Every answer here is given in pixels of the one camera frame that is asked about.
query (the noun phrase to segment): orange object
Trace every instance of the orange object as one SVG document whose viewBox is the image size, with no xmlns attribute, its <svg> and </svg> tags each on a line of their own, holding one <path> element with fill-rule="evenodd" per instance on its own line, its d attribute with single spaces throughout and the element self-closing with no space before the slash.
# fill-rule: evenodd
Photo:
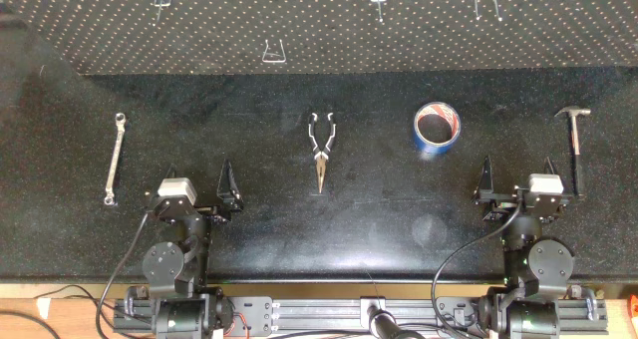
<svg viewBox="0 0 638 339">
<path fill-rule="evenodd" d="M 631 323 L 634 325 L 636 335 L 638 335 L 638 297 L 633 294 L 629 298 L 629 316 L 631 317 Z"/>
</svg>

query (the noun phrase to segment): tape roll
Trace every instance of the tape roll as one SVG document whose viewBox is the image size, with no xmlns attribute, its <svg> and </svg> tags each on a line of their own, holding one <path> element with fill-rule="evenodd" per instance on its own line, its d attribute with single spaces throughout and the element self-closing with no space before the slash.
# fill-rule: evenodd
<svg viewBox="0 0 638 339">
<path fill-rule="evenodd" d="M 452 130 L 452 135 L 449 140 L 436 143 L 426 139 L 421 133 L 421 130 L 419 130 L 419 122 L 426 120 L 427 116 L 438 116 L 446 120 Z M 429 103 L 421 107 L 415 115 L 414 134 L 415 143 L 419 150 L 429 154 L 443 154 L 447 152 L 459 138 L 461 134 L 461 119 L 452 106 L 440 102 Z"/>
</svg>

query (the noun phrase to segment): hammer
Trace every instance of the hammer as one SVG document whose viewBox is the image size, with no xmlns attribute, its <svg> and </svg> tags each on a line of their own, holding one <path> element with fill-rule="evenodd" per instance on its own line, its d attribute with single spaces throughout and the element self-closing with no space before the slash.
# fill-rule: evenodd
<svg viewBox="0 0 638 339">
<path fill-rule="evenodd" d="M 591 114 L 591 110 L 581 109 L 577 106 L 567 106 L 566 108 L 558 111 L 555 117 L 562 113 L 567 113 L 567 116 L 571 121 L 571 145 L 574 148 L 574 192 L 578 196 L 578 199 L 583 200 L 585 199 L 585 184 L 582 180 L 582 166 L 580 164 L 580 145 L 578 143 L 578 128 L 576 127 L 576 117 L 578 115 L 589 116 Z"/>
</svg>

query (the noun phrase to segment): pliers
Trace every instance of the pliers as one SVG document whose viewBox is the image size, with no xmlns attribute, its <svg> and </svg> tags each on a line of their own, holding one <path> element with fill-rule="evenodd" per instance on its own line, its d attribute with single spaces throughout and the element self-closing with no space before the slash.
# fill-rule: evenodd
<svg viewBox="0 0 638 339">
<path fill-rule="evenodd" d="M 326 176 L 326 162 L 328 161 L 328 154 L 330 153 L 330 148 L 332 144 L 335 142 L 335 130 L 336 125 L 334 121 L 332 121 L 332 113 L 328 114 L 328 121 L 330 121 L 330 138 L 328 138 L 328 142 L 326 143 L 326 147 L 323 151 L 319 150 L 319 145 L 317 144 L 317 139 L 315 139 L 315 122 L 319 118 L 317 114 L 312 114 L 310 116 L 310 123 L 308 124 L 308 136 L 310 136 L 310 143 L 312 144 L 312 152 L 315 157 L 315 162 L 317 165 L 317 182 L 319 183 L 319 193 L 323 189 L 323 182 Z"/>
</svg>

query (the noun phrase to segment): pliers handle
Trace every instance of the pliers handle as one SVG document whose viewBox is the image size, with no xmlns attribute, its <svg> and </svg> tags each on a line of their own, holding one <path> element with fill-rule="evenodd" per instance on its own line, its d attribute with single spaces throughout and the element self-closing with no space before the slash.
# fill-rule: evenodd
<svg viewBox="0 0 638 339">
<path fill-rule="evenodd" d="M 328 160 L 328 154 L 330 154 L 330 149 L 332 148 L 332 144 L 335 142 L 335 132 L 337 126 L 332 120 L 333 113 L 328 114 L 328 121 L 330 121 L 330 138 L 328 138 L 328 142 L 324 147 L 323 151 L 319 149 L 319 144 L 317 144 L 317 139 L 315 138 L 315 123 L 319 118 L 317 114 L 313 113 L 310 115 L 310 123 L 308 124 L 308 136 L 310 137 L 310 144 L 312 145 L 312 152 L 315 156 L 315 160 L 318 158 L 324 158 Z"/>
</svg>

